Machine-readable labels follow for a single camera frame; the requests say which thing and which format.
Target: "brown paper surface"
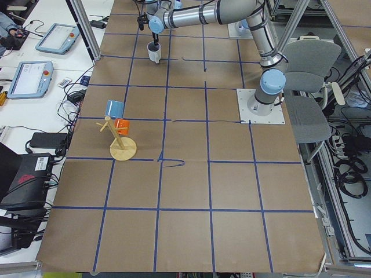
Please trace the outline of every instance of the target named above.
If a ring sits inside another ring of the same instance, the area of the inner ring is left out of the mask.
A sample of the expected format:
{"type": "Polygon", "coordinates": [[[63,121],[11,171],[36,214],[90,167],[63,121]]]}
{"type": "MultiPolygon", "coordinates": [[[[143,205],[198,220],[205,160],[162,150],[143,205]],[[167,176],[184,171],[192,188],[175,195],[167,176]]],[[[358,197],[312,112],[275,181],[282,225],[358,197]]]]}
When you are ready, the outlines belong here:
{"type": "Polygon", "coordinates": [[[323,248],[287,115],[239,122],[235,89],[261,76],[253,42],[218,24],[166,30],[156,65],[134,3],[112,13],[38,254],[45,270],[316,272],[323,248]],[[114,161],[99,132],[107,100],[125,102],[130,161],[114,161]]]}

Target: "white mug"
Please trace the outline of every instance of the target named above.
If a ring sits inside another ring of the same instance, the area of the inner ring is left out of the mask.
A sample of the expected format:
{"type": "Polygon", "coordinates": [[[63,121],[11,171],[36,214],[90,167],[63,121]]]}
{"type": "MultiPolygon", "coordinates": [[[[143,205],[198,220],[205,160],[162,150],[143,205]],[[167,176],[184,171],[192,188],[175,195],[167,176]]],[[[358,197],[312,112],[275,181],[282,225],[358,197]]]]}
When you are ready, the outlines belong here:
{"type": "Polygon", "coordinates": [[[161,59],[161,45],[159,43],[155,45],[154,42],[150,42],[147,45],[147,50],[150,60],[158,64],[161,59]]]}

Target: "white cable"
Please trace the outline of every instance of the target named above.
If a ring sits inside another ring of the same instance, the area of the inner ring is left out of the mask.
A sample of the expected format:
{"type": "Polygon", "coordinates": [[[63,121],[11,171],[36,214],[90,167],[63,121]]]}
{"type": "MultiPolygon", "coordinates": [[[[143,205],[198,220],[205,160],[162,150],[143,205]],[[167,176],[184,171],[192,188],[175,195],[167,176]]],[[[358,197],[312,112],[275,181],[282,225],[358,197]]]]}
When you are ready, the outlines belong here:
{"type": "Polygon", "coordinates": [[[327,254],[326,252],[323,254],[323,257],[322,257],[322,261],[321,261],[321,265],[318,269],[318,272],[317,274],[302,274],[302,275],[288,275],[287,273],[283,273],[282,276],[283,277],[314,277],[314,278],[318,278],[318,276],[321,274],[321,272],[323,271],[323,267],[325,266],[325,262],[326,262],[326,258],[327,258],[327,254]]]}

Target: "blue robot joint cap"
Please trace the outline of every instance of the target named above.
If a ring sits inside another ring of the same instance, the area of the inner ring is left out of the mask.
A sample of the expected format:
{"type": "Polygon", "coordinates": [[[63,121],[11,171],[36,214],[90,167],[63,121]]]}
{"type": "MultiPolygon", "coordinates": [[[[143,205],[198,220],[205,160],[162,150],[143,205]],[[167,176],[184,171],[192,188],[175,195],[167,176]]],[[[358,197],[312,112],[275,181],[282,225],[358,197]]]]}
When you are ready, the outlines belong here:
{"type": "Polygon", "coordinates": [[[157,16],[152,16],[148,25],[151,31],[155,34],[160,34],[165,29],[161,19],[159,19],[157,16]]]}
{"type": "Polygon", "coordinates": [[[261,89],[270,95],[280,93],[286,84],[286,76],[278,69],[269,69],[264,72],[260,79],[261,89]]]}

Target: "grid of blue tape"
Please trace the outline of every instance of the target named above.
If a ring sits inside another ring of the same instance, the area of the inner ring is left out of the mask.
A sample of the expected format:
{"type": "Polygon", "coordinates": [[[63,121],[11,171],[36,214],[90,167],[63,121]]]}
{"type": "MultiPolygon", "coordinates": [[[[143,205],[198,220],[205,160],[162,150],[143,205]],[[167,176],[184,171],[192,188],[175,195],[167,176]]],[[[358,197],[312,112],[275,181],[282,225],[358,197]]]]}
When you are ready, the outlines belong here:
{"type": "MultiPolygon", "coordinates": [[[[133,14],[116,14],[116,15],[133,15],[133,14]]],[[[242,84],[243,88],[245,88],[245,81],[243,79],[243,69],[242,69],[242,64],[243,63],[252,63],[252,64],[258,64],[258,62],[244,62],[241,61],[241,53],[240,53],[240,48],[239,48],[239,42],[237,40],[237,48],[238,48],[238,55],[239,55],[239,61],[212,61],[212,60],[206,60],[205,56],[205,36],[204,36],[204,27],[202,26],[202,37],[197,38],[203,38],[203,60],[189,60],[189,61],[202,61],[204,65],[204,70],[206,70],[206,63],[209,62],[227,62],[227,63],[239,63],[240,64],[240,69],[241,69],[241,78],[242,78],[242,84]]],[[[132,57],[122,57],[122,56],[109,56],[109,57],[116,57],[116,58],[129,58],[131,59],[131,64],[130,64],[130,70],[129,70],[129,76],[128,76],[128,82],[127,85],[108,85],[108,84],[90,84],[90,86],[122,86],[126,87],[126,94],[125,94],[125,99],[124,102],[126,103],[126,96],[128,95],[128,88],[130,87],[130,77],[132,74],[132,68],[133,68],[133,61],[137,57],[134,57],[136,47],[137,47],[137,41],[139,37],[139,30],[137,31],[136,34],[129,34],[129,33],[120,33],[120,35],[135,35],[135,43],[134,43],[134,49],[133,49],[133,54],[132,57]]],[[[169,37],[169,57],[165,60],[175,60],[170,58],[170,51],[171,51],[171,39],[175,35],[172,35],[172,32],[170,30],[170,34],[168,35],[169,37]]],[[[167,101],[168,101],[168,89],[173,88],[169,86],[169,72],[170,72],[170,63],[168,63],[168,68],[167,68],[167,76],[166,76],[166,86],[147,86],[147,85],[138,85],[136,87],[164,87],[166,89],[165,92],[165,112],[164,112],[164,118],[163,119],[131,119],[131,120],[147,120],[147,121],[161,121],[163,122],[163,137],[162,137],[162,152],[159,158],[159,163],[160,163],[160,175],[159,175],[159,186],[158,186],[158,197],[157,197],[157,207],[108,207],[108,197],[110,194],[110,188],[111,188],[111,181],[112,181],[112,175],[114,171],[114,166],[115,166],[115,160],[112,158],[92,158],[92,157],[72,157],[69,156],[67,159],[93,159],[93,160],[111,160],[112,161],[112,166],[111,166],[111,172],[110,172],[110,178],[108,181],[107,185],[107,191],[106,191],[106,199],[104,202],[103,207],[79,207],[79,206],[54,206],[54,209],[80,209],[80,210],[103,210],[103,215],[101,219],[101,224],[100,224],[100,232],[99,232],[99,238],[97,242],[97,248],[96,248],[96,254],[95,254],[95,260],[94,260],[94,265],[92,271],[96,271],[97,268],[97,263],[99,259],[99,251],[100,251],[100,243],[101,243],[101,238],[103,235],[103,227],[104,227],[104,221],[106,217],[106,211],[107,210],[136,210],[136,211],[156,211],[156,227],[155,227],[155,246],[154,246],[154,264],[153,264],[153,271],[155,272],[157,270],[157,246],[158,246],[158,232],[159,232],[159,218],[160,218],[160,212],[161,211],[204,211],[204,212],[209,212],[210,214],[210,238],[211,238],[211,258],[212,258],[212,270],[213,272],[217,271],[216,269],[216,264],[215,264],[215,254],[214,254],[214,239],[213,239],[213,212],[231,212],[231,213],[261,213],[261,217],[263,219],[263,227],[264,227],[264,236],[265,236],[265,242],[267,246],[267,254],[268,254],[268,259],[269,259],[269,264],[270,264],[270,271],[274,272],[274,267],[272,264],[272,258],[271,258],[271,252],[270,252],[270,245],[269,245],[269,239],[268,239],[268,233],[267,233],[267,226],[265,222],[265,214],[267,213],[313,213],[312,210],[266,210],[263,207],[263,201],[262,201],[262,196],[261,196],[261,189],[260,189],[260,183],[259,183],[259,173],[257,169],[258,164],[300,164],[300,162],[280,162],[280,161],[257,161],[256,156],[255,156],[255,148],[254,148],[254,139],[253,139],[253,132],[251,128],[251,124],[248,124],[248,129],[246,129],[246,132],[249,131],[250,133],[250,139],[251,139],[251,145],[252,145],[252,151],[253,151],[253,160],[252,161],[230,161],[230,160],[211,160],[210,159],[210,143],[209,143],[209,123],[214,122],[212,120],[209,120],[209,115],[208,115],[208,90],[212,89],[217,89],[217,88],[209,88],[207,87],[207,83],[205,81],[204,87],[176,87],[176,88],[186,88],[186,89],[204,89],[205,91],[205,105],[206,105],[206,120],[179,120],[183,122],[205,122],[206,123],[206,142],[207,142],[207,155],[208,155],[208,187],[209,187],[209,208],[161,208],[160,203],[161,203],[161,183],[162,183],[162,170],[163,170],[163,161],[167,160],[164,158],[164,148],[165,148],[165,138],[166,138],[166,123],[168,121],[171,121],[171,119],[167,119],[166,117],[166,111],[167,111],[167,101]],[[258,210],[248,210],[248,209],[220,209],[220,208],[214,208],[212,206],[212,181],[211,181],[211,175],[210,175],[210,165],[212,163],[246,163],[246,164],[253,164],[255,173],[256,173],[256,180],[257,180],[257,187],[258,187],[258,193],[259,193],[259,201],[260,201],[260,209],[258,210]]],[[[103,119],[103,117],[79,117],[80,119],[103,119]]],[[[136,159],[133,158],[131,159],[133,161],[143,161],[143,162],[153,162],[154,159],[136,159]]]]}

